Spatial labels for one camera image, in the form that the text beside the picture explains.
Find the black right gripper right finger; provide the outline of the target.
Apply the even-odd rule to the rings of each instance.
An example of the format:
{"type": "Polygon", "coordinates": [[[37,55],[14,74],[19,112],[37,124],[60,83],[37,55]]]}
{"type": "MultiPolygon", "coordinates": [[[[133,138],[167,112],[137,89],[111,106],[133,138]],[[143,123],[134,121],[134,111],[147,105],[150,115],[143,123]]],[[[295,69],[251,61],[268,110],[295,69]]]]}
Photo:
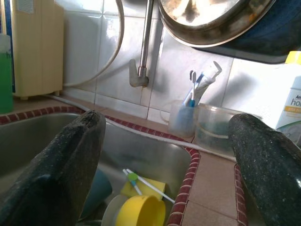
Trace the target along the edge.
{"type": "Polygon", "coordinates": [[[229,139],[245,185],[268,226],[301,224],[301,150],[257,117],[229,121],[229,139]]]}

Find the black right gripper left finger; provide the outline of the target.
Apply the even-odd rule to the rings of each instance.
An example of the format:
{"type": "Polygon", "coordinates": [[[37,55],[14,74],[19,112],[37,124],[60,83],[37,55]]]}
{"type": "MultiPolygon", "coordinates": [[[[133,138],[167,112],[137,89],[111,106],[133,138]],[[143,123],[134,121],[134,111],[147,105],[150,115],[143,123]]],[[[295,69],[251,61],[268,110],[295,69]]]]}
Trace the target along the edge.
{"type": "Polygon", "coordinates": [[[3,226],[73,226],[101,155],[106,119],[90,110],[66,125],[5,193],[3,226]]]}

